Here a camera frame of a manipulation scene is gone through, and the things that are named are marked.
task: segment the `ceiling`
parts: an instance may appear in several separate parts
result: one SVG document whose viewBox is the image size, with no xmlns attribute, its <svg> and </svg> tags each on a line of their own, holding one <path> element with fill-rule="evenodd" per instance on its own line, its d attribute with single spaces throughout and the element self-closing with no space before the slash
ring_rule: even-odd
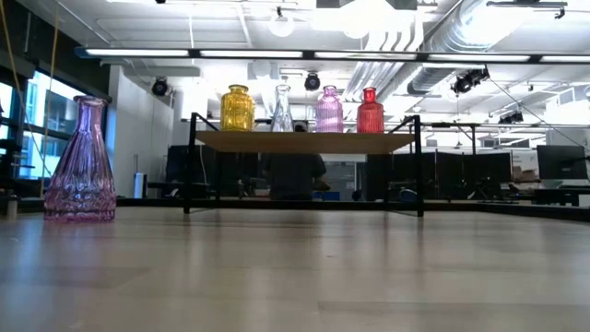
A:
<svg viewBox="0 0 590 332">
<path fill-rule="evenodd" d="M 315 0 L 297 0 L 284 5 L 284 12 L 294 17 L 294 31 L 288 37 L 271 33 L 269 19 L 274 6 L 255 1 L 241 5 L 155 5 L 145 3 L 114 3 L 107 0 L 18 0 L 43 19 L 54 22 L 59 5 L 60 30 L 83 45 L 97 47 L 158 48 L 259 48 L 259 49 L 332 49 L 355 50 L 367 46 L 367 38 L 353 39 L 342 31 L 313 29 Z M 456 0 L 439 0 L 438 6 L 423 15 L 424 31 L 428 31 L 455 4 Z M 510 35 L 496 43 L 491 52 L 556 52 L 588 53 L 590 51 L 590 2 L 569 0 L 566 15 L 555 19 L 555 10 L 531 11 L 524 22 Z M 501 22 L 490 22 L 493 30 Z M 145 60 L 135 67 L 191 67 L 201 69 L 201 76 L 216 93 L 224 93 L 230 83 L 247 80 L 248 61 L 218 60 Z M 357 67 L 348 62 L 279 62 L 279 67 L 318 71 L 323 84 L 344 89 Z M 568 84 L 590 82 L 590 68 L 583 66 L 491 65 L 490 75 L 512 98 L 523 100 L 533 112 L 543 113 L 547 99 L 567 89 Z M 302 88 L 304 78 L 289 77 L 294 103 L 312 104 L 319 92 Z M 527 88 L 533 85 L 532 91 Z M 441 83 L 428 98 L 400 97 L 385 104 L 395 109 L 392 116 L 412 112 L 412 105 L 430 119 L 447 119 L 457 115 L 480 121 L 488 114 L 513 103 L 511 96 L 491 82 L 473 89 L 458 100 L 448 96 L 448 84 Z"/>
</svg>

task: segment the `glass vase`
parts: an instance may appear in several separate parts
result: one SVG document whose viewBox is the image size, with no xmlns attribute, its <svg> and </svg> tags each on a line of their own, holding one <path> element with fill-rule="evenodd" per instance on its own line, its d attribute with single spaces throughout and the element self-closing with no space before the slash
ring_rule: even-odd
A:
<svg viewBox="0 0 590 332">
<path fill-rule="evenodd" d="M 377 102 L 375 88 L 363 90 L 364 102 L 357 114 L 357 133 L 384 132 L 384 106 Z"/>
<path fill-rule="evenodd" d="M 324 87 L 324 95 L 315 105 L 315 122 L 317 133 L 344 131 L 342 102 L 338 98 L 335 86 Z"/>
<path fill-rule="evenodd" d="M 275 106 L 275 116 L 270 125 L 271 132 L 292 132 L 293 131 L 293 116 L 289 107 L 289 91 L 288 85 L 279 85 L 277 87 L 277 104 Z"/>
<path fill-rule="evenodd" d="M 248 87 L 231 85 L 230 92 L 221 98 L 221 130 L 252 131 L 254 126 L 254 99 Z"/>
<path fill-rule="evenodd" d="M 107 104 L 78 96 L 77 127 L 65 147 L 45 194 L 45 221 L 110 222 L 116 194 L 100 121 Z"/>
</svg>

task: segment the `ventilation duct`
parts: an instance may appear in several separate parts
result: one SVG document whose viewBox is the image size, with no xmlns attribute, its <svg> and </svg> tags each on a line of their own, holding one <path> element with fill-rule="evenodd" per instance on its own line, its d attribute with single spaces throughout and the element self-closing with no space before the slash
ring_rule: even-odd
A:
<svg viewBox="0 0 590 332">
<path fill-rule="evenodd" d="M 512 33 L 530 12 L 527 8 L 486 6 L 487 0 L 464 0 L 443 24 L 424 42 L 421 51 L 428 53 L 486 52 Z M 383 96 L 391 93 L 424 95 L 455 69 L 423 68 L 420 64 L 404 64 Z"/>
</svg>

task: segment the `pink glass jar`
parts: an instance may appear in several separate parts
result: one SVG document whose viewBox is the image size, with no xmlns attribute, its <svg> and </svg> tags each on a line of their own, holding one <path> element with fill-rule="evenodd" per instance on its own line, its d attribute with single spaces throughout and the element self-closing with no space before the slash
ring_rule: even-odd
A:
<svg viewBox="0 0 590 332">
<path fill-rule="evenodd" d="M 109 222 L 116 194 L 100 120 L 106 101 L 78 96 L 77 128 L 45 194 L 47 222 Z"/>
<path fill-rule="evenodd" d="M 342 133 L 344 131 L 342 102 L 335 86 L 325 86 L 324 95 L 315 105 L 317 133 Z"/>
<path fill-rule="evenodd" d="M 375 88 L 363 90 L 364 102 L 359 106 L 357 114 L 357 133 L 384 132 L 384 106 L 377 102 Z"/>
</svg>

